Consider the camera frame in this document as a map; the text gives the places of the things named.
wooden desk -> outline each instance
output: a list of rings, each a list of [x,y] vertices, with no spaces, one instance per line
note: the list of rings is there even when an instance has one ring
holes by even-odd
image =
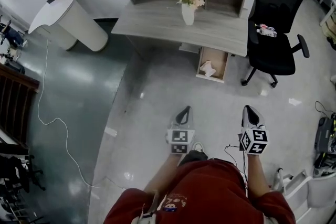
[[[181,6],[176,4],[176,0],[155,0],[136,5],[130,3],[112,33],[156,39],[158,46],[179,46],[181,43],[201,46],[203,49],[199,65],[211,60],[218,72],[214,78],[207,78],[199,67],[197,76],[219,82],[224,82],[228,53],[243,57],[247,53],[246,19],[238,18],[236,13],[229,10],[198,9],[194,25],[187,26],[182,18]]]

tiled floor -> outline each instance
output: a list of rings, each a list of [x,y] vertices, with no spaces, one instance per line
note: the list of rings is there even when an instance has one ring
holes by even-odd
[[[102,223],[123,188],[142,189],[153,177],[169,154],[164,136],[170,118],[186,105],[193,108],[196,139],[210,157],[231,161],[224,147],[238,145],[241,113],[249,104],[265,117],[270,131],[271,142],[261,156],[269,183],[278,167],[292,174],[310,170],[321,116],[314,102],[336,110],[335,89],[329,81],[336,73],[336,51],[319,27],[322,17],[316,1],[303,1],[288,37],[294,46],[296,35],[303,35],[310,58],[304,58],[301,51],[295,53],[296,73],[278,77],[275,89],[269,85],[271,77],[259,71],[248,86],[240,85],[248,72],[246,58],[230,57],[225,83],[221,84],[195,77],[198,55],[158,50],[137,81],[117,136],[102,143],[101,151],[109,164],[102,188],[92,190],[89,223]],[[242,153],[228,150],[242,167]],[[333,210],[313,210],[305,223],[324,223]]]

desk drawer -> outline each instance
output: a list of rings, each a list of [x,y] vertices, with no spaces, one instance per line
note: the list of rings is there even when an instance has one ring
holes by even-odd
[[[224,83],[224,74],[228,60],[228,53],[222,50],[202,47],[201,55],[198,63],[197,77],[202,79],[213,80]],[[211,66],[216,70],[211,77],[206,77],[205,72],[200,70],[200,67],[206,62],[211,61]]]

bottle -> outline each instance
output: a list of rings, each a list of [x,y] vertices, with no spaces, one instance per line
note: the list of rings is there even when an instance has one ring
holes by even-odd
[[[257,29],[257,32],[263,36],[268,36],[268,37],[277,37],[277,32],[275,32],[274,30],[271,29],[267,29],[267,28],[260,28]]]
[[[269,29],[269,30],[275,31],[275,28],[270,27],[270,26],[267,26],[267,25],[265,25],[265,24],[257,25],[257,27],[258,27],[258,28],[265,28],[265,29]]]

red t-shirt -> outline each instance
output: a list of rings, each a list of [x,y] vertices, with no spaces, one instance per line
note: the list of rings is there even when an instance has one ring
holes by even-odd
[[[161,209],[156,212],[156,223],[264,223],[264,216],[276,219],[279,224],[296,223],[281,193],[269,192],[249,200],[239,170],[225,161],[184,164],[178,168],[166,193]],[[142,208],[144,213],[148,211],[152,201],[152,195],[127,189],[104,224],[130,224],[140,216]]]

